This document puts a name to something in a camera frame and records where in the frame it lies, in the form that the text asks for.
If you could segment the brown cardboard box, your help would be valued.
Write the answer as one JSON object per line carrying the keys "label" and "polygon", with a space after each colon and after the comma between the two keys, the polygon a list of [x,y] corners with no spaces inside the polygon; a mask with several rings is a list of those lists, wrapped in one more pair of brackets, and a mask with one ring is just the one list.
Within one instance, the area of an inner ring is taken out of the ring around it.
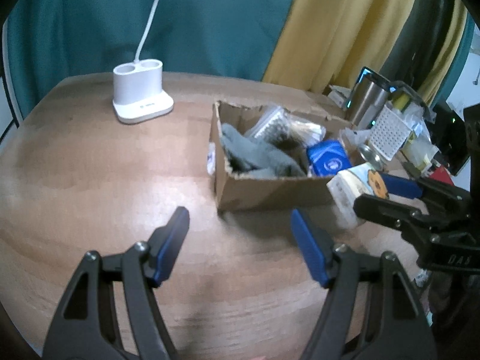
{"label": "brown cardboard box", "polygon": [[[257,123],[269,106],[278,105],[247,107],[222,101],[217,101],[213,105],[208,172],[214,177],[216,206],[220,211],[280,210],[296,206],[310,207],[321,205],[330,198],[326,184],[334,175],[320,177],[312,173],[306,154],[308,147],[304,148],[295,144],[275,146],[298,163],[306,173],[305,177],[256,179],[233,172],[221,146],[221,125],[232,125],[244,136],[244,133]],[[339,131],[350,126],[347,121],[331,116],[323,110],[312,113],[302,113],[289,109],[287,111],[324,126],[326,136],[323,141],[339,141]]]}

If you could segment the blue tissue pack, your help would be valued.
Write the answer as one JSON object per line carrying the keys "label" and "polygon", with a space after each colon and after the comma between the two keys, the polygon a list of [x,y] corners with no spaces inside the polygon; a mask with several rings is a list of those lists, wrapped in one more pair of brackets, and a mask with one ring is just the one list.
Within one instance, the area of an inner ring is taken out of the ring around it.
{"label": "blue tissue pack", "polygon": [[337,140],[321,141],[306,150],[307,160],[315,176],[335,176],[352,166],[343,145]]}

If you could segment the silver tin can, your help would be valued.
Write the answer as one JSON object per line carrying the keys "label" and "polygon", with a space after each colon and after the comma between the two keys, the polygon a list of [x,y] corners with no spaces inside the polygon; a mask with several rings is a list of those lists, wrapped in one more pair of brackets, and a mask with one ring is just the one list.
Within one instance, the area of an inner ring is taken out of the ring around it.
{"label": "silver tin can", "polygon": [[375,150],[370,148],[366,144],[361,144],[358,146],[358,151],[360,157],[363,158],[366,163],[370,164],[378,172],[384,172],[386,169],[386,164],[383,161],[383,158]]}

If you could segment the cartoon tissue pack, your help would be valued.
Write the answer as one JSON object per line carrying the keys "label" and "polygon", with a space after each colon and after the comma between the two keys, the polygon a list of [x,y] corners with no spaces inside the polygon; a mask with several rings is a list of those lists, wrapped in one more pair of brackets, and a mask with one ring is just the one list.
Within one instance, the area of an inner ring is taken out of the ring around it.
{"label": "cartoon tissue pack", "polygon": [[383,178],[369,163],[338,172],[327,184],[327,188],[349,229],[362,225],[353,209],[355,200],[362,194],[389,199],[389,193]]}

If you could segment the white desk lamp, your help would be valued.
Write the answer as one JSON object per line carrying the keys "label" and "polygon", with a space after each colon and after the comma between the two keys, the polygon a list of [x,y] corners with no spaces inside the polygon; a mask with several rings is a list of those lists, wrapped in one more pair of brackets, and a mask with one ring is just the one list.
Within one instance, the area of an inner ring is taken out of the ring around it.
{"label": "white desk lamp", "polygon": [[133,61],[113,69],[112,105],[124,125],[165,116],[174,108],[173,98],[163,88],[163,63],[155,58],[141,58],[159,2],[152,3]]}

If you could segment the grey plush toy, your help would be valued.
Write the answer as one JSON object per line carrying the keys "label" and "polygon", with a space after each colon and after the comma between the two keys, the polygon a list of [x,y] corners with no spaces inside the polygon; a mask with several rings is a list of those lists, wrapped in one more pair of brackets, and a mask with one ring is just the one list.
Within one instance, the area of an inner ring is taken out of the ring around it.
{"label": "grey plush toy", "polygon": [[274,145],[247,138],[231,124],[221,125],[220,144],[233,172],[256,179],[305,177],[299,164]]}

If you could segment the clear snack bag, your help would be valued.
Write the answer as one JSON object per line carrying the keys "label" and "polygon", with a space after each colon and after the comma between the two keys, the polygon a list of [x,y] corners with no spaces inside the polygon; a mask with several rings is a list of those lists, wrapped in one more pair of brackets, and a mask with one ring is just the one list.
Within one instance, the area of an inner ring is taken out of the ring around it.
{"label": "clear snack bag", "polygon": [[369,129],[352,130],[348,127],[341,129],[338,133],[338,139],[342,143],[346,153],[351,156],[357,151],[360,145],[365,144],[371,134]]}

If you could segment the red box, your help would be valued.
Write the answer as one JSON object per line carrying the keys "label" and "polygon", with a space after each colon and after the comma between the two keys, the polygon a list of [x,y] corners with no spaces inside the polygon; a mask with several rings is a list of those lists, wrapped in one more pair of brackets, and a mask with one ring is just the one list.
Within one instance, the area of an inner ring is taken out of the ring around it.
{"label": "red box", "polygon": [[432,172],[428,175],[428,177],[432,180],[437,180],[446,185],[454,185],[450,173],[443,165],[433,168]]}

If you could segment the white perforated basket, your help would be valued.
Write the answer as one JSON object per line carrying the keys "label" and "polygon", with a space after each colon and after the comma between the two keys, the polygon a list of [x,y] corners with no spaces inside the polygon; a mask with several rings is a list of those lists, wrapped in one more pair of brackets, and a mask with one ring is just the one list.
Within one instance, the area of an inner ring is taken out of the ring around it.
{"label": "white perforated basket", "polygon": [[411,131],[396,110],[384,106],[371,128],[368,144],[389,162],[403,147]]}

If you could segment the teal curtain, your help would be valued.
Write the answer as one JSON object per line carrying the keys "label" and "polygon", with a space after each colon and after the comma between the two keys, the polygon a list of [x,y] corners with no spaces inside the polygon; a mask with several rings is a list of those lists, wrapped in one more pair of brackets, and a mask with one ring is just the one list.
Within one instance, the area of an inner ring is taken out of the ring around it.
{"label": "teal curtain", "polygon": [[19,0],[7,19],[23,116],[61,80],[158,59],[167,72],[261,80],[293,0]]}

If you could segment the yellow curtain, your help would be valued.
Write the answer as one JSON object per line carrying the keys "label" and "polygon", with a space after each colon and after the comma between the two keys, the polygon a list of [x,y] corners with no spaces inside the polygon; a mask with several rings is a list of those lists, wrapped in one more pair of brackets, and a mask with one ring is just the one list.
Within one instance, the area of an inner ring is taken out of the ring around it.
{"label": "yellow curtain", "polygon": [[263,80],[321,93],[379,71],[415,0],[293,0]]}

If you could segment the stainless steel tumbler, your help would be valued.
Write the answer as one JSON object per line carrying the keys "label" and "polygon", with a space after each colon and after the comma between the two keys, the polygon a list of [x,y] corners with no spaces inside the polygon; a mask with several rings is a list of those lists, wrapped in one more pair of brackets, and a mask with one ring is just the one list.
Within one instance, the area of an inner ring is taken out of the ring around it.
{"label": "stainless steel tumbler", "polygon": [[390,81],[363,67],[346,100],[346,119],[358,129],[367,129],[390,95]]}

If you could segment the black flat device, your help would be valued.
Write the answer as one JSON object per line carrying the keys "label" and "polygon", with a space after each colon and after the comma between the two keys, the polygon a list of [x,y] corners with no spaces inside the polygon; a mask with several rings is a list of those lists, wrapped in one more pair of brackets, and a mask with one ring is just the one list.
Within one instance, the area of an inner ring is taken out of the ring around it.
{"label": "black flat device", "polygon": [[464,120],[445,102],[433,108],[436,113],[432,141],[439,148],[448,171],[456,176],[470,158]]}

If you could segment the cotton swabs bag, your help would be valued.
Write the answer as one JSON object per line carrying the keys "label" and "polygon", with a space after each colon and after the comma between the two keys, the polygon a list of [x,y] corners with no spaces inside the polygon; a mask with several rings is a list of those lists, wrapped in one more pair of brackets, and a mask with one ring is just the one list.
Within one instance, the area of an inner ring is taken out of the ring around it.
{"label": "cotton swabs bag", "polygon": [[244,137],[262,140],[277,147],[295,144],[307,148],[324,140],[326,128],[281,106],[268,106],[257,123],[244,133]]}

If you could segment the yellow green sponge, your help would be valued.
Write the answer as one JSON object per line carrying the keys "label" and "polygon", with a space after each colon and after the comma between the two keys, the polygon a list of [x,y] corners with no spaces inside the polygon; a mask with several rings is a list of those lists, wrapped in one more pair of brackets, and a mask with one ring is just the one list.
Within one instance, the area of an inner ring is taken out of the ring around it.
{"label": "yellow green sponge", "polygon": [[392,106],[398,111],[403,111],[411,101],[411,97],[406,93],[395,92],[392,97]]}

